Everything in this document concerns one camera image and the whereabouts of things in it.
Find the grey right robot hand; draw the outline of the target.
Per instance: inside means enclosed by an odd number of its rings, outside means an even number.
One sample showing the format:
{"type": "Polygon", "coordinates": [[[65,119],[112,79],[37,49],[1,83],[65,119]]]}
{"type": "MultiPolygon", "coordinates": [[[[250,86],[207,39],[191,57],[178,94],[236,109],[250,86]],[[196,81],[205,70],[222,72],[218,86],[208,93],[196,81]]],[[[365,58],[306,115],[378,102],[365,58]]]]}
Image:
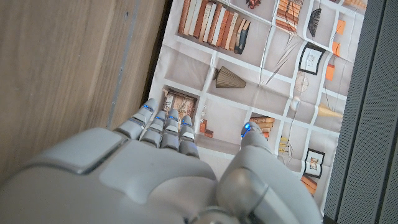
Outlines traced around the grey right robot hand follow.
{"type": "Polygon", "coordinates": [[[1,185],[2,223],[321,223],[299,178],[256,123],[220,178],[189,116],[146,101],[114,130],[93,128],[32,158],[1,185]]]}

